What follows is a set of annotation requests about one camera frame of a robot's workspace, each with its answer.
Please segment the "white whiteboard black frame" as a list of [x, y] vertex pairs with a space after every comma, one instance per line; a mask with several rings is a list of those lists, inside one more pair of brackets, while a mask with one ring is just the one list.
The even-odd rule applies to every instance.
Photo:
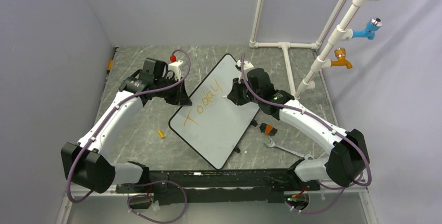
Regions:
[[259, 106], [237, 106], [224, 95], [240, 71], [237, 61], [225, 54], [190, 94], [192, 106], [181, 106], [169, 127], [213, 168], [222, 169], [250, 125]]

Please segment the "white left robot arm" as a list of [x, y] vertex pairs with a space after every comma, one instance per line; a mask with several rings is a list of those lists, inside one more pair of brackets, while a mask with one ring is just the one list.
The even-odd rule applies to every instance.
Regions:
[[125, 78], [111, 105], [97, 123], [76, 143], [67, 142], [61, 150], [68, 184], [76, 184], [96, 193], [112, 185], [129, 184], [138, 193], [149, 188], [149, 168], [135, 161], [111, 163], [111, 154], [121, 132], [153, 98], [167, 104], [190, 106], [184, 79], [183, 61], [170, 57], [170, 63], [146, 58], [141, 69]]

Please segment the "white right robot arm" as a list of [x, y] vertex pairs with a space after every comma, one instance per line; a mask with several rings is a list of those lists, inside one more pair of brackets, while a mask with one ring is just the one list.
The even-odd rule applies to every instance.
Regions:
[[316, 142], [325, 158], [302, 158], [288, 169], [287, 183], [300, 190], [310, 181], [330, 179], [347, 188], [367, 170], [370, 158], [363, 133], [340, 128], [304, 107], [291, 94], [277, 90], [262, 68], [245, 72], [246, 77], [232, 80], [227, 98], [237, 106], [255, 103], [260, 110], [287, 123]]

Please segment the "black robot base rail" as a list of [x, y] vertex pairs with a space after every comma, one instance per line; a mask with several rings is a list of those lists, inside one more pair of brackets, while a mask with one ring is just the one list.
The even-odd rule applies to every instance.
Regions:
[[320, 190], [315, 181], [302, 182], [288, 169], [175, 170], [151, 171], [153, 186], [118, 184], [118, 194], [149, 193], [161, 206], [182, 203], [225, 203], [266, 201], [283, 203], [295, 195], [304, 200]]

